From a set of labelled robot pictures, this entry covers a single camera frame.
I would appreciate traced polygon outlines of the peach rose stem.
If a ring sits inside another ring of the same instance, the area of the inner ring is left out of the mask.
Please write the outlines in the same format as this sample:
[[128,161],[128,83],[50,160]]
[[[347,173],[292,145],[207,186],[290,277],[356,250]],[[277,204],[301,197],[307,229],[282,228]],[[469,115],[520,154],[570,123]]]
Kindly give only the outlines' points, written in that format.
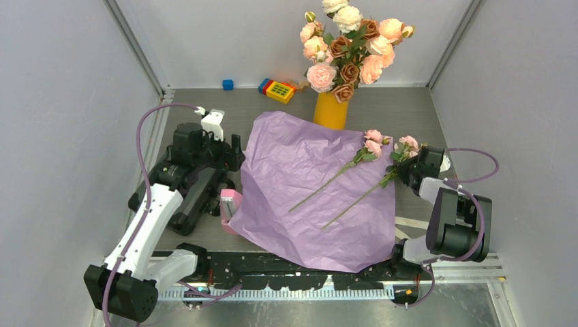
[[395,58],[394,47],[402,43],[406,38],[414,35],[414,26],[406,25],[396,18],[383,20],[379,26],[379,32],[384,38],[384,46],[381,50],[383,67],[390,66]]
[[366,57],[360,68],[360,81],[363,84],[373,84],[380,78],[383,70],[383,59],[378,55]]

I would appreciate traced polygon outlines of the cream rose stem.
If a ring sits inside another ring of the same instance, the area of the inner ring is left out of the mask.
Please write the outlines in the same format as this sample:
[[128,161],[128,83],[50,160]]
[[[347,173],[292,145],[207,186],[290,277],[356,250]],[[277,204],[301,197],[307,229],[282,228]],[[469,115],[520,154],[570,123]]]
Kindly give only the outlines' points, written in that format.
[[393,46],[390,43],[390,40],[383,35],[370,39],[366,43],[366,48],[371,55],[378,55],[381,57],[389,56],[393,51]]

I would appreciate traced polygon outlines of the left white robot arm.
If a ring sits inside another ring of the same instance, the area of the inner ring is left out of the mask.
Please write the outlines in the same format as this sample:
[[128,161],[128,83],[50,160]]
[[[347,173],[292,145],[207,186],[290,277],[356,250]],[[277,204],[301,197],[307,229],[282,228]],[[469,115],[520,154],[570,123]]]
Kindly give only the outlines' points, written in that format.
[[90,265],[84,281],[105,318],[117,315],[138,324],[151,316],[159,298],[188,277],[209,273],[207,250],[188,243],[157,264],[150,260],[165,229],[192,232],[217,188],[244,162],[241,138],[229,140],[198,123],[182,123],[172,143],[129,201],[135,217],[114,251],[99,266]]

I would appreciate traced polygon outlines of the purple wrapping paper sheet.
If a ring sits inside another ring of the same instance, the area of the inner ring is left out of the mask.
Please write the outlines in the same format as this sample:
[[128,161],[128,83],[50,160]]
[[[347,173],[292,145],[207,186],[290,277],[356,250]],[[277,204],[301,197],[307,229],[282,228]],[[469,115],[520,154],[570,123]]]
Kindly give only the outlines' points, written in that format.
[[377,189],[327,229],[321,227],[361,197],[392,161],[389,145],[376,161],[349,169],[289,213],[350,161],[360,131],[332,130],[285,112],[258,116],[241,167],[242,201],[231,228],[307,268],[357,273],[385,260],[395,244],[395,186]]

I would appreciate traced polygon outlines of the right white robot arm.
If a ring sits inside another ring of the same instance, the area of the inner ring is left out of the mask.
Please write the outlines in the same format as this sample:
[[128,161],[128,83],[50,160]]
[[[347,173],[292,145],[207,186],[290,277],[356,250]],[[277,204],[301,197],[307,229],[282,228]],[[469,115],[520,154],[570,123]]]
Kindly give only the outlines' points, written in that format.
[[447,163],[445,150],[423,146],[399,165],[402,183],[433,209],[425,235],[393,247],[389,271],[396,279],[419,277],[438,261],[482,262],[489,253],[492,201],[472,195],[460,181],[441,179]]

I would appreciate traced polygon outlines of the pink roses stem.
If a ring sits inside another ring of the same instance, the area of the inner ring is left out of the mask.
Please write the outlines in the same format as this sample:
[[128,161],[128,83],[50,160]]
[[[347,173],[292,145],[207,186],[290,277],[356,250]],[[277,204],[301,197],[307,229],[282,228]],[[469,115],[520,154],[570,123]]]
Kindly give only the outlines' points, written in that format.
[[398,139],[396,142],[391,141],[389,145],[393,146],[393,151],[389,153],[389,157],[393,160],[393,163],[386,167],[384,176],[371,188],[369,188],[361,197],[355,200],[352,204],[346,207],[342,212],[340,212],[336,217],[330,220],[328,223],[321,227],[321,230],[327,229],[331,224],[335,223],[338,219],[344,216],[351,208],[356,206],[361,200],[366,198],[369,194],[377,189],[385,189],[390,182],[398,180],[397,164],[405,159],[412,158],[418,155],[421,145],[412,136],[404,136]]
[[327,186],[329,186],[335,179],[341,176],[343,173],[347,172],[349,169],[358,166],[361,163],[373,162],[378,160],[382,156],[382,147],[384,145],[389,145],[392,141],[392,137],[385,136],[381,134],[377,129],[369,129],[365,131],[363,136],[363,145],[356,152],[354,157],[348,161],[344,166],[342,166],[337,173],[331,177],[327,182],[325,182],[321,187],[315,190],[313,193],[309,194],[306,198],[301,200],[299,203],[295,204],[288,212],[291,213],[297,209],[300,205],[304,204],[306,201],[320,193]]

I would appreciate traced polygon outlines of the beige ribbon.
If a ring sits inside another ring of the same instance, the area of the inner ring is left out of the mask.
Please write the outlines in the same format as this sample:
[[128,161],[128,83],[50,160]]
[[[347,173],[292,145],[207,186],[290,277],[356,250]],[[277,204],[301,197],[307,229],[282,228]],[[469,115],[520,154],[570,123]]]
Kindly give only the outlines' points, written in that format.
[[428,221],[409,219],[405,217],[395,217],[395,238],[396,240],[412,239],[424,236],[429,225]]

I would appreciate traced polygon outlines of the brown roses stem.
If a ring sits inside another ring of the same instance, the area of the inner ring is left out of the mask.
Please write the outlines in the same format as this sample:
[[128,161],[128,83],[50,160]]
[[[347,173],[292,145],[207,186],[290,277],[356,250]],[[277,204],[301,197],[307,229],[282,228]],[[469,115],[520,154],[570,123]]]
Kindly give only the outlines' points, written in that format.
[[338,103],[351,100],[354,90],[362,84],[360,68],[363,60],[371,55],[366,43],[378,36],[378,22],[363,19],[358,30],[342,34],[330,43],[329,53],[333,57],[331,66],[336,70],[331,93]]

